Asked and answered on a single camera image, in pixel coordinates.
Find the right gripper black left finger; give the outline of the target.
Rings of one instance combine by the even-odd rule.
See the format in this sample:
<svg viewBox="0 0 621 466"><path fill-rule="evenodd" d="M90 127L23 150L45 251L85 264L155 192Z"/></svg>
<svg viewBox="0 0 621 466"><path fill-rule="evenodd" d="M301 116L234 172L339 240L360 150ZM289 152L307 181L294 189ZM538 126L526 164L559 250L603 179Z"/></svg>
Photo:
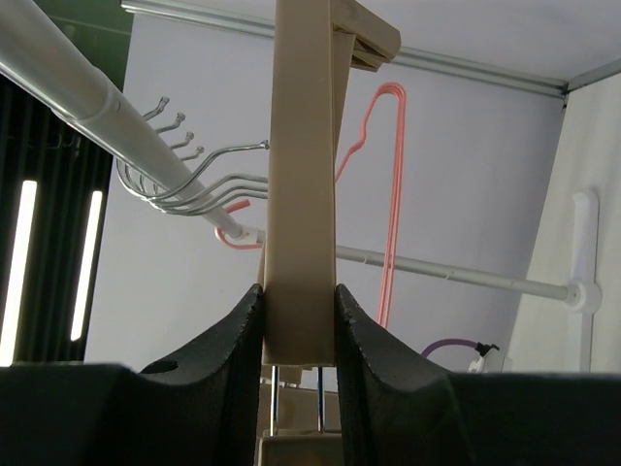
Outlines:
<svg viewBox="0 0 621 466"><path fill-rule="evenodd" d="M5 465L249 465L265 310L252 286L187 344L133 371L18 364L1 372Z"/></svg>

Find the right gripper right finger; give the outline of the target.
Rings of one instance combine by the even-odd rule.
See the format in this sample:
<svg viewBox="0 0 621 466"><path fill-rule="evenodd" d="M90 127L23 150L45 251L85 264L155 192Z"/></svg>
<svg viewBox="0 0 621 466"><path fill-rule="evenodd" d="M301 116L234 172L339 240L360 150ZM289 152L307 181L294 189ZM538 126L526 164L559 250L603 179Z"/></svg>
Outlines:
<svg viewBox="0 0 621 466"><path fill-rule="evenodd" d="M612 375L467 374L422 357L335 291L348 465L616 465Z"/></svg>

